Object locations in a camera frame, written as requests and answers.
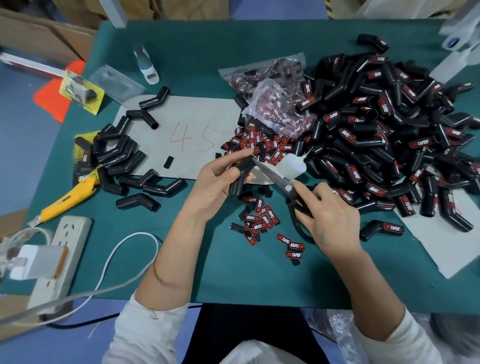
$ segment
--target woman's left hand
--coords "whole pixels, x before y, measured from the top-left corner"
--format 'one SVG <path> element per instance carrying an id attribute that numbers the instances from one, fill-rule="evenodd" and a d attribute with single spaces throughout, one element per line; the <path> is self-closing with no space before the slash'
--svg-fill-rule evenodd
<path id="1" fill-rule="evenodd" d="M 215 216 L 228 196 L 230 184 L 240 176 L 238 168 L 232 167 L 228 170 L 225 168 L 252 153 L 253 149 L 251 148 L 243 149 L 205 164 L 200 170 L 197 181 L 182 210 L 187 214 L 193 214 L 194 218 L 199 219 L 202 223 L 206 223 Z M 243 183 L 251 180 L 252 173 L 250 172 Z"/>

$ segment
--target electrical outlet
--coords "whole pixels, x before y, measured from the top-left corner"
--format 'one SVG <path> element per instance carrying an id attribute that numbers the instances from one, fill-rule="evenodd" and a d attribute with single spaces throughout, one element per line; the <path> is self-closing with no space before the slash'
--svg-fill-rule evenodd
<path id="1" fill-rule="evenodd" d="M 27 309 L 67 296 L 91 226 L 92 220 L 82 216 L 64 216 L 61 218 L 52 245 L 68 248 L 63 268 L 60 275 L 55 279 L 37 279 Z M 51 307 L 38 312 L 38 314 L 51 315 L 61 308 L 62 305 Z"/>

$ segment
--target green work table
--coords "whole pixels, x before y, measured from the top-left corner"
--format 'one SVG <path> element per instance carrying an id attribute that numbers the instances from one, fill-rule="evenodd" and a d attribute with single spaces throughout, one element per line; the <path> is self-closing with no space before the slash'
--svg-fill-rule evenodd
<path id="1" fill-rule="evenodd" d="M 355 44 L 359 33 L 377 34 L 387 41 L 390 49 L 386 55 L 394 61 L 413 58 L 419 65 L 434 68 L 448 55 L 440 47 L 444 40 L 437 35 L 440 25 L 440 21 L 434 20 L 133 21 L 125 29 L 115 29 L 105 22 L 95 39 L 84 76 L 88 78 L 97 68 L 108 64 L 145 85 L 149 94 L 156 94 L 161 85 L 167 85 L 177 96 L 233 98 L 235 93 L 219 76 L 219 68 L 298 52 L 304 52 L 308 65 L 313 66 L 325 55 L 365 51 L 365 47 Z M 134 42 L 143 44 L 148 50 L 161 74 L 159 84 L 146 85 L 132 52 Z M 467 67 L 454 81 L 478 83 L 480 68 Z M 480 115 L 479 99 L 480 87 L 477 87 L 462 94 L 456 108 Z M 100 113 L 94 116 L 72 103 L 26 221 L 71 189 L 73 137 L 101 129 L 114 120 L 118 108 L 117 103 L 106 98 Z M 476 140 L 465 151 L 478 155 L 479 146 Z M 300 180 L 315 182 L 306 175 Z M 93 219 L 70 293 L 95 287 L 105 260 L 125 236 L 146 231 L 164 239 L 193 184 L 194 181 L 189 180 L 188 188 L 173 198 L 156 198 L 162 205 L 157 213 L 142 207 L 117 210 L 115 200 L 118 197 L 103 191 L 68 211 L 68 215 Z M 280 232 L 296 241 L 301 239 L 293 228 L 280 193 L 275 191 L 267 203 L 278 214 L 281 224 L 262 235 L 262 241 L 254 247 L 228 228 L 230 223 L 239 222 L 237 215 L 244 208 L 237 199 L 227 199 L 209 222 L 198 258 L 192 301 L 350 308 L 340 278 L 316 246 L 307 245 L 300 266 L 294 267 L 285 258 L 285 245 L 275 240 L 276 234 Z M 371 219 L 400 222 L 395 213 L 384 212 L 363 215 L 362 223 Z M 43 227 L 55 231 L 59 220 L 60 217 Z M 33 241 L 42 243 L 40 237 Z M 478 261 L 453 278 L 445 279 L 409 231 L 402 237 L 377 234 L 363 243 L 363 247 L 409 310 L 480 314 Z M 135 236 L 130 239 L 114 256 L 102 287 L 133 277 L 152 258 L 154 251 L 149 238 Z M 0 288 L 2 293 L 29 294 L 34 283 L 6 279 Z M 135 282 L 100 297 L 128 299 L 137 285 Z"/>

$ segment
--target yellow and black striped tape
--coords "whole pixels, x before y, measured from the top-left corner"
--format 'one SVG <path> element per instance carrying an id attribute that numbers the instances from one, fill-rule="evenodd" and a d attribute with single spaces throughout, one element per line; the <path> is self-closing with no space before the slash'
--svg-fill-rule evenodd
<path id="1" fill-rule="evenodd" d="M 327 9 L 327 16 L 329 19 L 335 19 L 332 10 L 332 3 L 330 0 L 325 0 L 325 8 Z"/>

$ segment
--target scissors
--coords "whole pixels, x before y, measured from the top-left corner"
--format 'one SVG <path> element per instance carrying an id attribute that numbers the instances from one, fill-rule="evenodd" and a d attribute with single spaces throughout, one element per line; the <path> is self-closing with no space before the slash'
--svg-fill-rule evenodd
<path id="1" fill-rule="evenodd" d="M 292 219 L 293 227 L 297 231 L 297 233 L 306 241 L 312 244 L 315 244 L 313 238 L 308 235 L 306 232 L 303 231 L 302 225 L 298 220 L 297 215 L 295 215 L 295 209 L 304 213 L 307 216 L 313 218 L 313 215 L 308 208 L 307 204 L 300 195 L 295 191 L 295 188 L 283 177 L 278 175 L 277 173 L 273 172 L 270 168 L 268 168 L 265 164 L 259 162 L 256 158 L 252 158 L 254 164 L 267 176 L 274 184 L 277 186 L 282 193 L 287 197 L 287 206 L 288 211 L 290 213 L 290 217 Z"/>

